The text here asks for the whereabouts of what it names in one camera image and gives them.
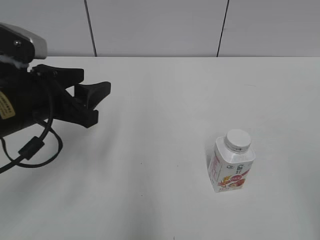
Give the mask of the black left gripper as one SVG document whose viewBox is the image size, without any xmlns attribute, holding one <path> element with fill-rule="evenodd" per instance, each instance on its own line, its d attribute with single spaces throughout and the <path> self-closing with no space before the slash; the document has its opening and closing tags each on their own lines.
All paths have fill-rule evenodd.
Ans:
<svg viewBox="0 0 320 240">
<path fill-rule="evenodd" d="M 65 121 L 90 128 L 98 123 L 96 106 L 111 93 L 108 81 L 79 84 L 84 69 L 39 64 L 28 71 L 13 63 L 0 63 L 0 136 L 6 137 L 48 119 L 59 106 L 62 91 L 74 86 L 65 109 Z"/>
</svg>

